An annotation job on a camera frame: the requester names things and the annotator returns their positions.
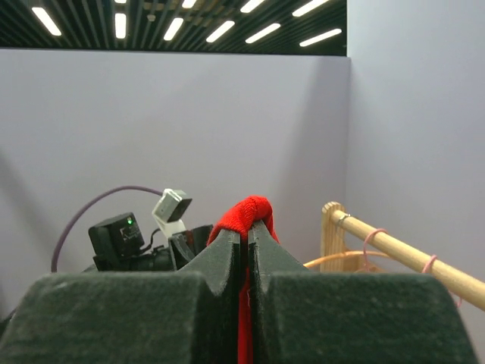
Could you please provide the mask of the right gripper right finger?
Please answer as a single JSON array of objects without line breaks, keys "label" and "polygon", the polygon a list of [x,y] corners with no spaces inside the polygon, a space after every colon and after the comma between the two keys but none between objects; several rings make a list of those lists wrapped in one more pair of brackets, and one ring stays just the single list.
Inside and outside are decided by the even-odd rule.
[{"label": "right gripper right finger", "polygon": [[248,238],[256,363],[475,363],[445,287],[419,274],[318,273],[255,223]]}]

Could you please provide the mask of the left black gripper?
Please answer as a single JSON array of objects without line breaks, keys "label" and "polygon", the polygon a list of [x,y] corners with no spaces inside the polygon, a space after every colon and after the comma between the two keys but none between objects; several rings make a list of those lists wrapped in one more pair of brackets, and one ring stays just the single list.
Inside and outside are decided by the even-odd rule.
[{"label": "left black gripper", "polygon": [[151,251],[151,270],[179,270],[191,262],[206,247],[212,224],[182,231],[167,239],[167,245]]}]

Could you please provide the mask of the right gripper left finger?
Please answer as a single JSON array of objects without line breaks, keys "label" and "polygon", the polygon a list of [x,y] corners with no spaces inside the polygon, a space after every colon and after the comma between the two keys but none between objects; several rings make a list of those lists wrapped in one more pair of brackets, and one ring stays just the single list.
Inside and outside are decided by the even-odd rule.
[{"label": "right gripper left finger", "polygon": [[52,274],[23,297],[3,363],[235,363],[239,235],[176,272]]}]

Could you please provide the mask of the orange wooden hanger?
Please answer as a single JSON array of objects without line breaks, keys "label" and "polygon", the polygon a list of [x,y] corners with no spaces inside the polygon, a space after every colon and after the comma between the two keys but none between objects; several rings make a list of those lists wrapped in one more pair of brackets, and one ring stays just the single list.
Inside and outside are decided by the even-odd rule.
[{"label": "orange wooden hanger", "polygon": [[362,251],[350,250],[343,253],[330,254],[314,259],[304,264],[306,268],[317,269],[320,272],[358,272],[365,270],[365,256]]}]

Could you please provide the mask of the red t shirt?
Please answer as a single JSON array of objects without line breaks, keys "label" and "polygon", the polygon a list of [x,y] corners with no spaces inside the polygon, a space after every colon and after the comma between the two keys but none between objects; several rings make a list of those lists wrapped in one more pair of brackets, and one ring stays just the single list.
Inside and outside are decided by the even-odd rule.
[{"label": "red t shirt", "polygon": [[253,363],[252,317],[249,297],[248,236],[255,222],[263,221],[270,235],[280,242],[274,230],[273,209],[264,196],[251,195],[226,211],[209,234],[206,245],[211,244],[222,230],[234,231],[241,243],[241,282],[239,289],[237,363]]}]

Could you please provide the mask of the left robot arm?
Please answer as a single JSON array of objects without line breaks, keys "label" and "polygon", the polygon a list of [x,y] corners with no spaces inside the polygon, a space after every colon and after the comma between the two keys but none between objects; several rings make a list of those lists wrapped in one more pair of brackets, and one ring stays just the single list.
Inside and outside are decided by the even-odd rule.
[{"label": "left robot arm", "polygon": [[106,219],[88,230],[94,271],[177,271],[206,247],[211,224],[188,230],[182,220],[155,217],[158,227],[145,244],[132,212]]}]

